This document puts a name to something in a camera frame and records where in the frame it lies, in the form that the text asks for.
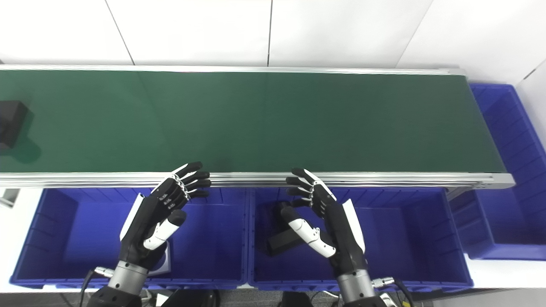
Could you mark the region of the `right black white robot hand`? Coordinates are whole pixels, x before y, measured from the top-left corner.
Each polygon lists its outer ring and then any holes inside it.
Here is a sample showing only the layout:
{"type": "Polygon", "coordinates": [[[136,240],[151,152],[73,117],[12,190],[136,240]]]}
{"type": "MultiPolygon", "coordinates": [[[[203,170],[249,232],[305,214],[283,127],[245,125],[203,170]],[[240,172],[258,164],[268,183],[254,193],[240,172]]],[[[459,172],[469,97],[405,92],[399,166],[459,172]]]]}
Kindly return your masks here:
{"type": "Polygon", "coordinates": [[[293,168],[292,176],[285,182],[290,185],[287,194],[298,196],[281,210],[281,216],[288,226],[314,251],[329,260],[336,278],[355,275],[367,270],[363,252],[363,240],[359,239],[357,218],[347,213],[348,202],[341,204],[322,179],[304,168],[293,168]],[[325,233],[311,227],[296,210],[308,207],[321,218],[325,233]]]}

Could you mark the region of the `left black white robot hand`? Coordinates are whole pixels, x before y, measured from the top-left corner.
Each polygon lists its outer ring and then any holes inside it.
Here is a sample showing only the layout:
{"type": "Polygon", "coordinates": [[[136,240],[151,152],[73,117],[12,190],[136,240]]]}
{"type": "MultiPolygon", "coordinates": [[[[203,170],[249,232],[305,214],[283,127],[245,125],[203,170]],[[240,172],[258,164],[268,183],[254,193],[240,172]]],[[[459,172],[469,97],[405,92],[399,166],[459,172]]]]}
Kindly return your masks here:
{"type": "Polygon", "coordinates": [[[167,240],[186,220],[183,207],[194,198],[205,198],[211,186],[210,173],[201,162],[191,162],[172,171],[148,196],[135,200],[135,210],[121,239],[119,262],[152,270],[166,251],[167,240]]]}

